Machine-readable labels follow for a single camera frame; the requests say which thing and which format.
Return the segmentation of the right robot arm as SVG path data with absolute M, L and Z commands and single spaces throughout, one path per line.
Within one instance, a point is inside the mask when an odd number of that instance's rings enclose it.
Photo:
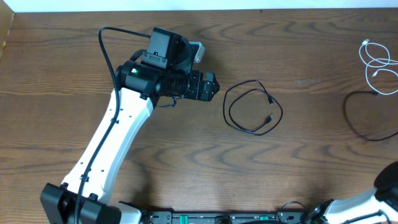
M 304 216 L 305 223 L 392 223 L 397 221 L 397 162 L 376 177 L 373 188 L 346 199 L 329 199 Z

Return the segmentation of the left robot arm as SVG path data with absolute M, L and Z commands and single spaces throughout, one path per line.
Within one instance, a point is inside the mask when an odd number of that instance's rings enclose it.
M 141 223 L 142 212 L 110 204 L 114 183 L 131 144 L 161 97 L 210 101 L 220 86 L 212 72 L 193 69 L 205 47 L 161 28 L 146 49 L 110 70 L 111 98 L 96 132 L 60 185 L 47 184 L 40 202 L 50 223 Z

